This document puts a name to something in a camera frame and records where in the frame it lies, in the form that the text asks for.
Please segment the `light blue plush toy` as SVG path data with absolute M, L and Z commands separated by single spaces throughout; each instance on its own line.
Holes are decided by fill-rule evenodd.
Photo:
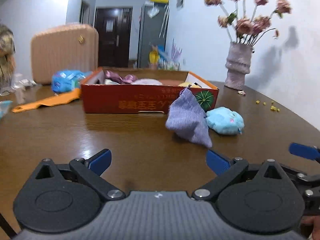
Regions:
M 238 135 L 242 133 L 245 127 L 243 117 L 226 107 L 208 111 L 206 122 L 210 129 L 221 135 Z

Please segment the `purple knitted cloth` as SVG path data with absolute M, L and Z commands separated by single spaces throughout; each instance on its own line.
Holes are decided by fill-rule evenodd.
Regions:
M 211 148 L 206 113 L 189 88 L 183 89 L 179 97 L 170 105 L 165 123 L 168 130 L 178 137 L 194 144 Z

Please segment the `pale pink towel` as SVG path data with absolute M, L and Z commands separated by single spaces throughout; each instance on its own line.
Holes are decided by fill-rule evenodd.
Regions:
M 132 85 L 152 85 L 152 86 L 162 86 L 163 83 L 156 79 L 138 79 L 131 83 Z

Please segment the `yellow petal crumbs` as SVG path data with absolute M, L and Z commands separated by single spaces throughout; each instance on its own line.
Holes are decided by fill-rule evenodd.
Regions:
M 260 100 L 256 100 L 255 103 L 257 105 L 263 105 L 263 106 L 268 106 L 269 109 L 273 112 L 280 112 L 280 108 L 278 108 L 275 104 L 274 104 L 274 101 L 271 101 L 270 103 L 267 103 L 267 102 L 262 102 Z

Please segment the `red orange cardboard box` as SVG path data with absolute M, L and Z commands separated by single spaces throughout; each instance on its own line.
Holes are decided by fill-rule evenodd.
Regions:
M 162 85 L 106 85 L 106 73 L 125 77 L 154 79 Z M 215 107 L 219 89 L 193 72 L 151 70 L 148 68 L 100 67 L 81 81 L 81 98 L 84 111 L 91 114 L 137 114 L 139 112 L 168 113 L 169 106 L 184 89 L 181 83 L 198 85 L 191 87 L 193 95 L 205 110 Z

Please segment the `orange cloth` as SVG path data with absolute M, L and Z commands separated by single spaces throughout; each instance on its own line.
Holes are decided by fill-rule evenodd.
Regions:
M 81 89 L 75 88 L 71 92 L 62 93 L 59 95 L 51 96 L 36 102 L 28 103 L 25 105 L 19 105 L 12 109 L 13 113 L 21 113 L 38 109 L 39 107 L 54 107 L 58 105 L 66 105 L 75 100 L 79 100 L 81 95 Z

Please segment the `fallen rose petal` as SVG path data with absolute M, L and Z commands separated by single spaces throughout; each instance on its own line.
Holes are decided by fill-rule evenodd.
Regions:
M 244 90 L 239 90 L 239 91 L 238 91 L 238 94 L 239 94 L 239 95 L 242 95 L 242 96 L 245 96 L 245 95 L 246 95 L 246 93 L 245 93 Z

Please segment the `yellow dog plush toy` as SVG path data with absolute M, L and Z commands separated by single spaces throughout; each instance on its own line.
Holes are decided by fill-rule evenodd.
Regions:
M 179 87 L 185 87 L 185 88 L 202 88 L 198 83 L 194 82 L 194 83 L 191 83 L 191 82 L 183 82 L 183 83 L 180 83 L 178 85 Z

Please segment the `blue tissue pack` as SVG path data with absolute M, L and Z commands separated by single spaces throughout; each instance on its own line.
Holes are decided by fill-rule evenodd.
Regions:
M 62 70 L 52 76 L 51 89 L 56 94 L 71 92 L 80 88 L 80 81 L 91 75 L 92 72 L 80 70 Z

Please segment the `pink satin cloth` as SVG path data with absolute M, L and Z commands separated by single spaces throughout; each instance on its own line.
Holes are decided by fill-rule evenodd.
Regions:
M 138 78 L 135 75 L 126 75 L 125 77 L 121 77 L 119 74 L 107 70 L 105 72 L 105 84 L 108 83 L 117 83 L 117 84 L 131 84 L 137 81 Z

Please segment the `pink textured vase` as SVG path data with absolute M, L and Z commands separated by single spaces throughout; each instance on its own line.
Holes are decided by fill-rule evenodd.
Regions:
M 225 67 L 227 68 L 227 77 L 225 86 L 234 90 L 242 90 L 245 85 L 245 77 L 250 73 L 252 47 L 231 42 Z

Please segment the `blue snack packet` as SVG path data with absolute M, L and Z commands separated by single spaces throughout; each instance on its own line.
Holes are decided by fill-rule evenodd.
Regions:
M 3 118 L 11 107 L 12 101 L 5 100 L 0 102 L 0 119 Z

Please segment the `pink hard-shell suitcase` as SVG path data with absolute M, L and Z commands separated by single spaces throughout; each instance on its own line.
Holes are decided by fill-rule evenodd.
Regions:
M 99 34 L 87 24 L 66 24 L 42 31 L 30 42 L 33 80 L 47 85 L 61 70 L 94 71 L 98 67 Z

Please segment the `dried pink rose bouquet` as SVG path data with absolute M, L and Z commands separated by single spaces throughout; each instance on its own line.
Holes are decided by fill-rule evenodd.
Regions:
M 276 0 L 274 10 L 268 16 L 257 15 L 258 7 L 265 6 L 269 0 L 253 0 L 254 9 L 247 12 L 246 0 L 230 0 L 235 4 L 235 10 L 228 12 L 223 0 L 204 0 L 208 7 L 220 7 L 224 15 L 219 16 L 217 23 L 220 28 L 226 29 L 231 42 L 254 47 L 257 42 L 269 31 L 275 31 L 274 38 L 279 37 L 277 28 L 272 28 L 271 20 L 274 15 L 283 18 L 292 13 L 291 3 L 288 0 Z

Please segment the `dark entrance door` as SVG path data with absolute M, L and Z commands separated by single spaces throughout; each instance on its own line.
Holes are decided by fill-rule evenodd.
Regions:
M 94 26 L 99 34 L 100 67 L 128 67 L 131 22 L 131 7 L 96 9 Z

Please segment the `grey metal cabinet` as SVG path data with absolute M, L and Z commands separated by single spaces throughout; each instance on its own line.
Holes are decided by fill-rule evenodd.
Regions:
M 138 42 L 138 68 L 149 66 L 149 53 L 152 51 L 152 47 L 165 48 L 168 19 L 167 4 L 146 2 L 142 6 Z

